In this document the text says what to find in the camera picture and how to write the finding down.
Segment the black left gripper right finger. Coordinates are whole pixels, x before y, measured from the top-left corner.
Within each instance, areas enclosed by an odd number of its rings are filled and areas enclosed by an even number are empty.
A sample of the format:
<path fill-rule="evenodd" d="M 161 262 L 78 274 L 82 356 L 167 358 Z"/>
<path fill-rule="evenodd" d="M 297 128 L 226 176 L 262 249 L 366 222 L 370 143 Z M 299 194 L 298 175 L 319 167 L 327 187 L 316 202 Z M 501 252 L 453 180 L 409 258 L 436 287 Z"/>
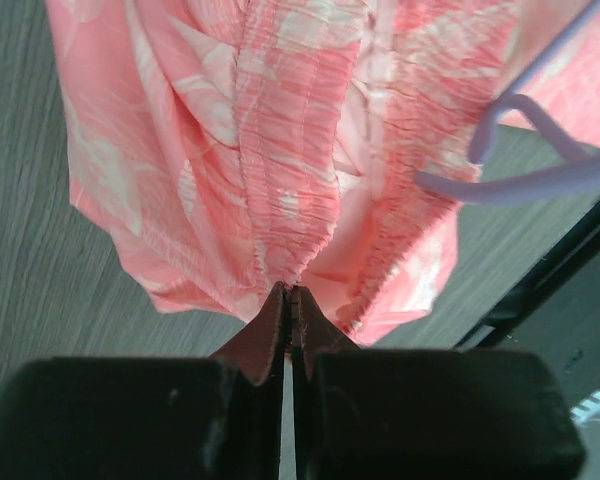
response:
<path fill-rule="evenodd" d="M 533 353 L 365 349 L 290 294 L 300 479 L 574 479 L 586 450 Z"/>

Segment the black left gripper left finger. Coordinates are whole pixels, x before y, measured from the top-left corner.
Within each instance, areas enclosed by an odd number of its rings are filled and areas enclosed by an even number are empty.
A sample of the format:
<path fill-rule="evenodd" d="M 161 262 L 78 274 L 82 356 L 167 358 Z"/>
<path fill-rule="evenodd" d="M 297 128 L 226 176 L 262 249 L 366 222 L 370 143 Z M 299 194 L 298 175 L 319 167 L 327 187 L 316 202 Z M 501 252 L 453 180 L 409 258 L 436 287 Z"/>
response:
<path fill-rule="evenodd" d="M 204 358 L 53 357 L 0 386 L 0 479 L 275 479 L 285 288 Z"/>

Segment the pink patterned shorts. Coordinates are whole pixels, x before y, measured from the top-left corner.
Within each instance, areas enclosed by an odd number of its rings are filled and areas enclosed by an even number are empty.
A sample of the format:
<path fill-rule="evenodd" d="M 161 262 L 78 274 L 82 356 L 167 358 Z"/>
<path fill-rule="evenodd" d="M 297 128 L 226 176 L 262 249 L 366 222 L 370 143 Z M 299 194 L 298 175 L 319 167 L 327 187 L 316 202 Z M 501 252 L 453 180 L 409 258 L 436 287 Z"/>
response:
<path fill-rule="evenodd" d="M 162 312 L 426 316 L 498 125 L 600 147 L 600 1 L 50 1 L 69 198 Z"/>

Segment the lilac plastic hanger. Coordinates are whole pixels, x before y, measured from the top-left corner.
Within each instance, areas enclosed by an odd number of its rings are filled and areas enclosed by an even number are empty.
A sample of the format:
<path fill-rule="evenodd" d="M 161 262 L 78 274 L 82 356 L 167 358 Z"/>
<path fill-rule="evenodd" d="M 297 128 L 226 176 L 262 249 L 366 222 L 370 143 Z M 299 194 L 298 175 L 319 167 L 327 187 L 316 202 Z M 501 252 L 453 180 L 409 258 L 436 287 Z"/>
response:
<path fill-rule="evenodd" d="M 472 134 L 467 160 L 486 165 L 509 131 L 532 135 L 549 160 L 490 180 L 427 169 L 417 184 L 465 204 L 600 192 L 600 1 L 524 3 L 504 83 Z"/>

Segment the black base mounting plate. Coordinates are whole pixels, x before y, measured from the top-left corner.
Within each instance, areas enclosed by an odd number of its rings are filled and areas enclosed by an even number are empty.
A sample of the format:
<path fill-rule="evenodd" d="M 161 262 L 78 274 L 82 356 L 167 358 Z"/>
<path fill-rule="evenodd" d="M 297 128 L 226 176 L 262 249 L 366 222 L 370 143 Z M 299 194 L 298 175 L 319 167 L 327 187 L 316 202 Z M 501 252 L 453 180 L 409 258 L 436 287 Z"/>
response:
<path fill-rule="evenodd" d="M 571 409 L 600 388 L 600 200 L 457 345 L 535 353 Z"/>

